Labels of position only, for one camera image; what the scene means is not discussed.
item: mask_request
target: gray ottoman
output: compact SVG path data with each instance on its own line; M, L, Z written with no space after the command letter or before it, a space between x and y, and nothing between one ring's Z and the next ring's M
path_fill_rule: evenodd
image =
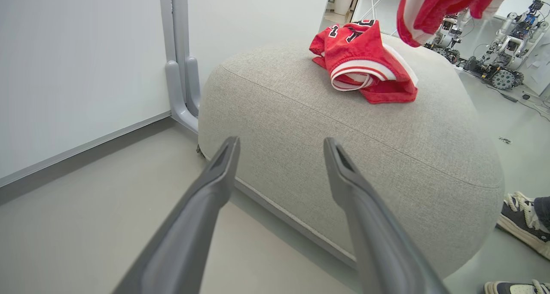
M215 69L203 90L199 144L207 158L241 138L237 186L348 263L344 212L332 200L322 142L336 137L442 278L495 226L504 181L492 143L452 66L383 35L419 78L408 104L369 104L332 88L308 43L263 47Z

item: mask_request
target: sneaker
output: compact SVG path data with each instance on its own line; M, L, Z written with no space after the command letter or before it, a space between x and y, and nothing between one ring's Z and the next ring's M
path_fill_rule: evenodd
M526 245L550 259L550 234L540 230L541 224L533 206L534 199L521 192L507 194L504 198L497 227L503 229Z
M550 294L550 284L540 284L537 280L532 284L487 282L485 294Z

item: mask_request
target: gray floor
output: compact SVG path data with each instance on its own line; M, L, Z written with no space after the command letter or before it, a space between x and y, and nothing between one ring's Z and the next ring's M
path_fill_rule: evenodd
M497 147L507 190L550 196L550 122L460 78ZM196 143L165 119L0 188L0 293L110 292L204 166ZM550 282L548 271L550 261L494 230L444 282L454 294L481 293L487 281ZM242 193L220 212L202 293L359 290L355 271Z
M323 20L321 21L321 26L319 27L319 32L321 32L325 28L328 28L329 26L333 26L333 25L336 25L336 24L339 24L339 23L323 18Z

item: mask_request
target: person's leg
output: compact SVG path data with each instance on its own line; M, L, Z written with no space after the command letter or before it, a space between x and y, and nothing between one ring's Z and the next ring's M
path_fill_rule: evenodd
M541 230L550 233L550 196L535 198L535 213L541 223Z
M538 202L538 209L535 208L535 202ZM550 233L545 226L548 225L548 208L548 198L532 199L521 192L507 194L497 220L497 227L550 259Z

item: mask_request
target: white stripe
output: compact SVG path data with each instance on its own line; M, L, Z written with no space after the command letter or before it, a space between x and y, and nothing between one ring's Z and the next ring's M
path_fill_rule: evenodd
M409 66L409 64L405 61L405 59L403 57L401 57L401 55L395 50L393 49L393 47L391 45L387 45L385 43L382 44L384 46L384 48L389 52L391 53L391 55L393 55L393 57L399 61L399 63L401 63L401 66L403 66L403 68L405 69L405 71L407 72L407 75L409 75L411 81L412 81L412 84L414 86L416 86L416 84L418 83L418 77L416 76L416 74L414 73L413 69Z
M365 75L359 75L359 76L363 77L363 80L355 80L354 78L352 78L353 80L358 81L358 82L363 81L363 84L358 86L358 85L346 84L346 83L338 80L338 76L346 75L348 73L364 73ZM336 73L334 75L334 77L332 77L330 79L330 83L332 84L332 87L335 88L338 91L359 90L359 89L365 88L366 86L369 86L373 83L374 80L372 78L372 75L379 76L379 74L377 74L375 71L366 70L366 69L362 69L362 68L346 69L346 70L341 71L340 73Z
M339 81L338 79L332 80L331 83L332 83L332 87L338 91L355 91L355 90L365 88L366 86L370 86L373 83L373 81L374 81L373 78L369 76L369 78L361 86L346 84Z
M424 1L425 0L405 0L405 7L403 9L403 22L405 22L405 27L411 33L412 39L421 45L431 36L431 34L424 33L422 30L414 29L414 21Z
M350 72L353 72L353 71L357 71L357 70L352 70L352 71L344 71L340 74L340 71L344 68L347 68L347 67L369 67L369 68L372 68L372 69L375 69L377 71L380 71L382 74L384 74L384 76L387 77L388 80L395 80L395 75L391 72L391 70L389 70L389 68L387 68L386 66L378 63L378 62L375 62L375 61L370 61L370 60L351 60L351 61L347 61L347 62L344 62L344 63L341 63L340 65L338 65L333 71L332 73L330 73L330 78L331 79L334 79L334 77L336 77L336 73L338 73L338 75L342 75L342 74L345 74L345 73L350 73ZM381 78L381 76L376 73L376 72L369 72L367 71L366 69L359 69L358 70L360 73L368 73L368 74L373 74L375 76L377 76L378 78L380 78L380 80L385 80L384 78Z
M369 75L348 74L348 77L355 81L365 82L369 78Z

